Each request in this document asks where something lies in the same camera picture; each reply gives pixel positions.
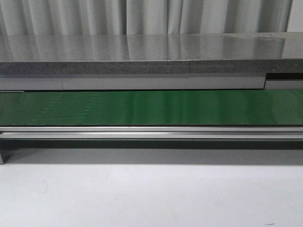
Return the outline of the grey stone countertop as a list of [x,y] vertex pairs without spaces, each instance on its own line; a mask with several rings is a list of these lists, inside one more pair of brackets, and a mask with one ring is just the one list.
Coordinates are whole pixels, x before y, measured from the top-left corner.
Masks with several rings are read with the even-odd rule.
[[0,38],[2,91],[302,86],[302,33]]

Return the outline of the green conveyor belt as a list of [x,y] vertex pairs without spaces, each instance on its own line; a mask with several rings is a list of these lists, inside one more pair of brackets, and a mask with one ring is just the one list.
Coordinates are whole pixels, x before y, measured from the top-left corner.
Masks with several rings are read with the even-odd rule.
[[286,89],[1,93],[0,123],[302,125],[303,92]]

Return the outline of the white pleated curtain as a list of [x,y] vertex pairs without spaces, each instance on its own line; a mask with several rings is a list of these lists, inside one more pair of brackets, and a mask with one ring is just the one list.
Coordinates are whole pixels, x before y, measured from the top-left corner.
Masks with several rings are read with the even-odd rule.
[[3,35],[284,32],[290,0],[3,0]]

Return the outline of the aluminium conveyor frame rail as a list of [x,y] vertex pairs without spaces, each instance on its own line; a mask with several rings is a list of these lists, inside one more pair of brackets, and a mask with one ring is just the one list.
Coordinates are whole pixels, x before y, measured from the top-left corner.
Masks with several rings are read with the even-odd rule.
[[2,127],[0,162],[300,166],[303,129],[299,126]]

